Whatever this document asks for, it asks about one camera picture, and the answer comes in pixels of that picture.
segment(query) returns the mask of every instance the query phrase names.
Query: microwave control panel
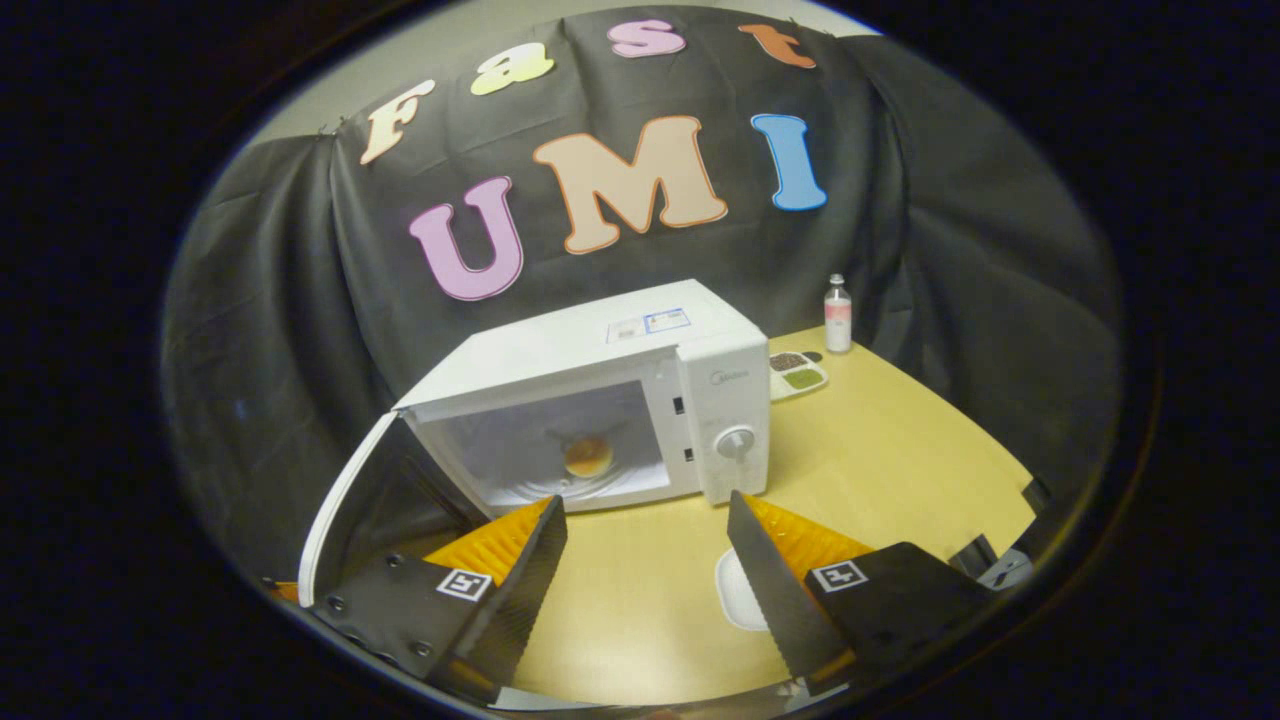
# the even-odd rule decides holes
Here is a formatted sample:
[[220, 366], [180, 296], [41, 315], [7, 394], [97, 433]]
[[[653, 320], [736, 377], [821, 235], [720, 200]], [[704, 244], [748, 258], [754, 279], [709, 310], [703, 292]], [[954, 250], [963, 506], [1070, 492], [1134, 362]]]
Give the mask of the microwave control panel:
[[759, 331], [682, 342], [681, 386], [694, 466], [712, 505], [764, 492], [769, 468], [769, 351]]

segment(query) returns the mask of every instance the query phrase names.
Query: bottle label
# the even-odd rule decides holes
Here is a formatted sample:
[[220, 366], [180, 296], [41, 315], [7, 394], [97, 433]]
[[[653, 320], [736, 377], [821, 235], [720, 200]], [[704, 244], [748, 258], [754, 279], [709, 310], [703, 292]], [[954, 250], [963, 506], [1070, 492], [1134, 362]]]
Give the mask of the bottle label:
[[827, 322], [849, 323], [854, 319], [852, 305], [827, 305]]

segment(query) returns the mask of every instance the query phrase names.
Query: bun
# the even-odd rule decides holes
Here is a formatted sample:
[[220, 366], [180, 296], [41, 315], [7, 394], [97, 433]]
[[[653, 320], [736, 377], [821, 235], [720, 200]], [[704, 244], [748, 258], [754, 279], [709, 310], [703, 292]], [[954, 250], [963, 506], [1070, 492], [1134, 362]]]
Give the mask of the bun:
[[564, 469], [577, 478], [594, 478], [613, 465], [613, 448], [602, 437], [582, 438], [564, 452]]

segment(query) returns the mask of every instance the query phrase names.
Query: pink letter u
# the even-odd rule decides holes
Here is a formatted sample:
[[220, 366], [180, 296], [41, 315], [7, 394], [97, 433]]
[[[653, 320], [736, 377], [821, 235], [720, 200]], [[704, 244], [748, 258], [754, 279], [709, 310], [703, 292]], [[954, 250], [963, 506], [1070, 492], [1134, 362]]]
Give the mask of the pink letter u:
[[525, 251], [507, 208], [508, 190], [511, 178], [503, 176], [489, 178], [462, 196], [467, 205], [480, 210], [480, 219], [489, 233], [493, 263], [488, 268], [472, 270], [462, 261], [449, 229], [452, 205], [436, 205], [410, 223], [408, 232], [422, 245], [426, 263], [445, 295], [458, 300], [484, 300], [507, 290], [520, 277]]

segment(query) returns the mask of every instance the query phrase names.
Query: brand logo on microwave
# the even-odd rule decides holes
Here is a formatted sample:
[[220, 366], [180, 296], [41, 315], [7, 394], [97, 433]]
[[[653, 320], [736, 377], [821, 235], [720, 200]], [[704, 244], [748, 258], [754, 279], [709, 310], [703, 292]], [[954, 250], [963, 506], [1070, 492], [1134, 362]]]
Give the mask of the brand logo on microwave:
[[712, 373], [712, 384], [713, 386], [724, 384], [724, 383], [727, 383], [730, 380], [736, 380], [739, 378], [745, 378], [745, 377], [748, 377], [750, 374], [751, 373], [749, 373], [746, 370], [737, 370], [737, 372], [733, 372], [733, 370], [728, 370], [728, 372], [726, 372], [726, 370], [716, 370], [714, 373]]

